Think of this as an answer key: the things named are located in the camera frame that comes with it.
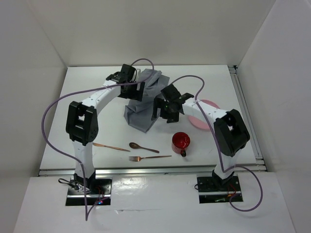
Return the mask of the copper fork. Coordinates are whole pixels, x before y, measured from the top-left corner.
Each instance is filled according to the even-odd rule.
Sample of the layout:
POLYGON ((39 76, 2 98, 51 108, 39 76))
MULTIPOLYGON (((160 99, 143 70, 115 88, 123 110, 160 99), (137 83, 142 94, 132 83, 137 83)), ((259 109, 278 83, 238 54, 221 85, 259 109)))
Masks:
POLYGON ((164 155, 164 156, 148 156, 148 157, 140 157, 140 156, 129 156, 129 161, 131 162, 140 162, 141 160, 145 159, 157 159, 157 158, 169 158, 171 155, 164 155))

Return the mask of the red mug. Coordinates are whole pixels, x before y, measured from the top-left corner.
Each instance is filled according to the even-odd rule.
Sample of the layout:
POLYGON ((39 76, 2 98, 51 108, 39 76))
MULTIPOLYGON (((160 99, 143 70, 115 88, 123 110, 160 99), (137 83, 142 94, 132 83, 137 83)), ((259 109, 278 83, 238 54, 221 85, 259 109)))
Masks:
POLYGON ((186 149, 190 145, 190 137, 184 132, 177 132, 172 136, 172 150, 181 155, 182 157, 186 157, 186 149))

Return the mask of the pink plate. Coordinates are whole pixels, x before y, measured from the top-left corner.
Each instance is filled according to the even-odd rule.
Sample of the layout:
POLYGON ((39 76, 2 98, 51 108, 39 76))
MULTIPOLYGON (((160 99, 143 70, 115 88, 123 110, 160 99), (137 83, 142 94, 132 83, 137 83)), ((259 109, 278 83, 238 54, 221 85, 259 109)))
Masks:
MULTIPOLYGON (((214 103, 210 100, 202 99, 201 101, 204 102, 205 104, 208 104, 208 105, 213 106, 215 108, 219 108, 219 106, 216 103, 214 103)), ((194 127, 198 128, 198 129, 206 130, 206 131, 210 130, 210 127, 208 126, 208 124, 206 122, 203 122, 196 117, 188 116, 188 120, 194 127)))

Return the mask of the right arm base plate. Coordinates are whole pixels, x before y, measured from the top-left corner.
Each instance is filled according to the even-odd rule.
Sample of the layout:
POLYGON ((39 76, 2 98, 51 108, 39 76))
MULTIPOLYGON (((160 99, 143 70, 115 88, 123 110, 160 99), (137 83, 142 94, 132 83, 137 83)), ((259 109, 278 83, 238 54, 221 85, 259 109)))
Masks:
POLYGON ((227 192, 241 191, 238 176, 231 176, 224 181, 216 176, 197 177, 194 188, 199 192, 227 192))

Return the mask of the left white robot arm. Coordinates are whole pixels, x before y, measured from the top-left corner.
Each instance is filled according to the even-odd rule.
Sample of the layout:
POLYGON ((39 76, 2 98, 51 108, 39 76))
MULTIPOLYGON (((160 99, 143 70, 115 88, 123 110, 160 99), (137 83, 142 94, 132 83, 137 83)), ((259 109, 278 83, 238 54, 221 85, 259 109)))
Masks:
POLYGON ((124 64, 119 72, 106 78, 101 90, 81 102, 72 101, 69 105, 66 132, 78 159, 74 181, 86 194, 96 188, 92 148, 99 132, 98 115, 116 97, 141 101, 145 82, 135 83, 140 74, 140 69, 124 64))

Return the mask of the copper knife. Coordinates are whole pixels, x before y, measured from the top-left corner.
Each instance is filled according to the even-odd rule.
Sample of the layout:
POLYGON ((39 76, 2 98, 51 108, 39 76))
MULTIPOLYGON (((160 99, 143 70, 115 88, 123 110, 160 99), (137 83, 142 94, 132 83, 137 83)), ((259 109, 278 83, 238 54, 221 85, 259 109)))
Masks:
POLYGON ((94 142, 93 142, 93 145, 96 146, 96 147, 103 147, 103 148, 109 148, 109 149, 113 149, 113 150, 120 150, 120 151, 125 151, 125 152, 131 152, 130 150, 127 150, 127 149, 113 147, 113 146, 107 146, 107 145, 103 145, 103 144, 99 144, 99 143, 94 143, 94 142))

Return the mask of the copper spoon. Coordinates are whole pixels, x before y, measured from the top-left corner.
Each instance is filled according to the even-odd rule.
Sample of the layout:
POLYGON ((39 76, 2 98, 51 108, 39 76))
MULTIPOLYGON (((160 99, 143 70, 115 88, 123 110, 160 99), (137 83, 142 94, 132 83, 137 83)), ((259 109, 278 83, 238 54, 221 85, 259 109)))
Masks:
POLYGON ((142 149, 142 150, 147 150, 147 151, 151 151, 151 152, 154 152, 154 153, 159 153, 158 150, 142 147, 142 146, 138 145, 135 142, 130 142, 129 143, 129 147, 132 148, 132 149, 142 149))

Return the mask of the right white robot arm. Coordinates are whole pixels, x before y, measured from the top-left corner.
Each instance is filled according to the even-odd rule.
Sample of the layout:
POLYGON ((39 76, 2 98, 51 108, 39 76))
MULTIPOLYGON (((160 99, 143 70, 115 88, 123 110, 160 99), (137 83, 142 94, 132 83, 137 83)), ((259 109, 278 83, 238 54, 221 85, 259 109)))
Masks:
POLYGON ((176 123, 183 114, 207 122, 219 155, 219 162, 212 171, 212 185, 224 190, 233 177, 238 154, 250 140, 240 112, 213 107, 190 93, 182 95, 173 84, 162 89, 161 94, 162 98, 154 98, 152 120, 161 117, 167 123, 176 123))

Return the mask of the grey cloth placemat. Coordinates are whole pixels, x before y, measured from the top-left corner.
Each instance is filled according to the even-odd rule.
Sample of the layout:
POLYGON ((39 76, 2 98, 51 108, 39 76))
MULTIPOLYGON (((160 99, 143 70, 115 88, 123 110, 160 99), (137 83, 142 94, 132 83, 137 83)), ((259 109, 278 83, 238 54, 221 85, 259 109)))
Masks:
POLYGON ((142 80, 145 80, 142 101, 130 100, 123 116, 129 126, 146 133, 156 121, 152 119, 154 98, 163 98, 161 90, 168 85, 170 78, 159 70, 145 69, 139 77, 139 81, 142 80))

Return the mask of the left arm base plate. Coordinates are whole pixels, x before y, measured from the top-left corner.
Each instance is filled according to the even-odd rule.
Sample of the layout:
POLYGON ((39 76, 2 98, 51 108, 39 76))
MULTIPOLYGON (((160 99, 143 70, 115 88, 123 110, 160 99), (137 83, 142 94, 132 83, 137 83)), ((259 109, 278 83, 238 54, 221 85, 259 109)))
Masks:
POLYGON ((88 198, 109 197, 112 189, 111 179, 97 179, 95 180, 95 184, 90 188, 84 188, 82 184, 75 182, 73 179, 68 181, 60 178, 58 182, 69 186, 67 192, 69 198, 81 198, 84 196, 84 191, 86 191, 88 198))

